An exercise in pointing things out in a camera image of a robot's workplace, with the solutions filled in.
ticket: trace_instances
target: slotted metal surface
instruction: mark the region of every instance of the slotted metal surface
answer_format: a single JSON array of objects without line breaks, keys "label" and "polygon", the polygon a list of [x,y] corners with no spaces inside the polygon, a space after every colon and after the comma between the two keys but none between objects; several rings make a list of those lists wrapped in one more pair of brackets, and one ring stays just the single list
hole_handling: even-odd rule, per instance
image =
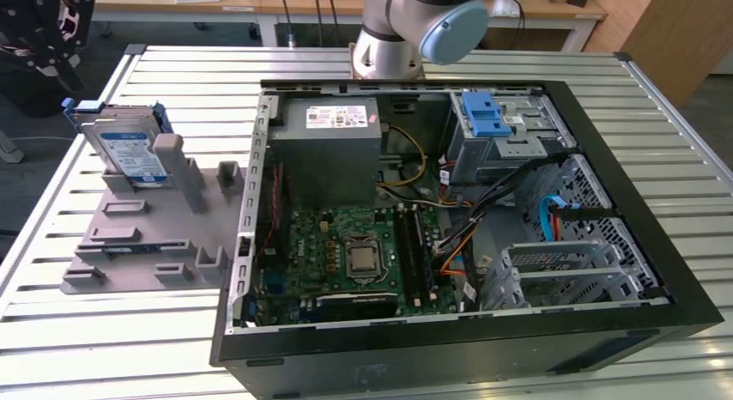
[{"label": "slotted metal surface", "polygon": [[[246,164],[259,80],[349,78],[348,61],[345,50],[151,46],[123,58],[103,98],[161,100],[199,166]],[[647,80],[635,78],[633,64],[611,55],[476,52],[460,64],[425,70],[434,79],[568,82],[723,315],[733,318],[728,170]],[[75,296],[59,290],[105,189],[101,171],[78,138],[0,266],[0,397],[249,398],[227,372],[209,366],[217,290]],[[660,398],[731,398],[732,355],[733,322],[725,322],[593,374],[370,396],[619,398],[647,391]]]}]

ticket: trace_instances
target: floor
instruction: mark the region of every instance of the floor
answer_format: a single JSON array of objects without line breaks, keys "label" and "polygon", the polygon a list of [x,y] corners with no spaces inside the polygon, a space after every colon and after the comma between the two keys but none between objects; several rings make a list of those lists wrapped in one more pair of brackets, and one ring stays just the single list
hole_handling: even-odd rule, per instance
[{"label": "floor", "polygon": [[[99,30],[91,33],[90,45],[82,53],[79,75],[86,89],[77,95],[79,99],[97,98],[129,44],[259,45],[249,37],[246,24],[207,24],[207,30],[198,30],[193,24],[117,23],[109,38],[101,37],[102,27],[97,28]],[[298,38],[315,41],[313,32],[310,30],[310,37],[299,34]],[[0,94],[10,82],[0,71]],[[731,95],[733,76],[711,76],[681,112],[729,167],[733,167],[733,151],[729,150],[733,132],[727,127],[727,124],[733,124]],[[71,144],[70,140],[59,138],[70,139],[77,133],[62,115],[27,118],[6,97],[0,97],[0,125],[10,138],[55,137],[18,140],[26,160],[16,165],[0,163],[0,230],[20,230]],[[0,258],[11,245],[12,237],[0,236]]]}]

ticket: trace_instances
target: blue drive bay latch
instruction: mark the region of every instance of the blue drive bay latch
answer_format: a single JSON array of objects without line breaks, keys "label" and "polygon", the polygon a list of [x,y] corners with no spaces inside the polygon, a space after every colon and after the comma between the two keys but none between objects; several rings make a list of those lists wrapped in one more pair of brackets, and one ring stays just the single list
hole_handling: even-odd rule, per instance
[{"label": "blue drive bay latch", "polygon": [[494,102],[492,94],[469,92],[462,94],[462,98],[473,136],[510,136],[512,128],[504,123],[502,107]]}]

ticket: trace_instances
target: motherboard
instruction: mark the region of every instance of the motherboard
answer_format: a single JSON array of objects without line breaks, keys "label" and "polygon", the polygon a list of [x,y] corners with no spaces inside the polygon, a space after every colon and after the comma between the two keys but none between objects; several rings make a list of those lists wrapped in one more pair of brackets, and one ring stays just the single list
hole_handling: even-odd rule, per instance
[{"label": "motherboard", "polygon": [[287,263],[262,275],[270,324],[457,311],[452,283],[434,278],[432,207],[298,210],[290,223]]}]

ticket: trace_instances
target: open computer tower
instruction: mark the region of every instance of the open computer tower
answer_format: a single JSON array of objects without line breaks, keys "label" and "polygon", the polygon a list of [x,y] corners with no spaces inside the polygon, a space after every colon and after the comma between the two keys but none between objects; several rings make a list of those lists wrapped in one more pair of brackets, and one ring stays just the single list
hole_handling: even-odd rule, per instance
[{"label": "open computer tower", "polygon": [[597,370],[721,322],[564,82],[265,82],[213,364],[258,398]]}]

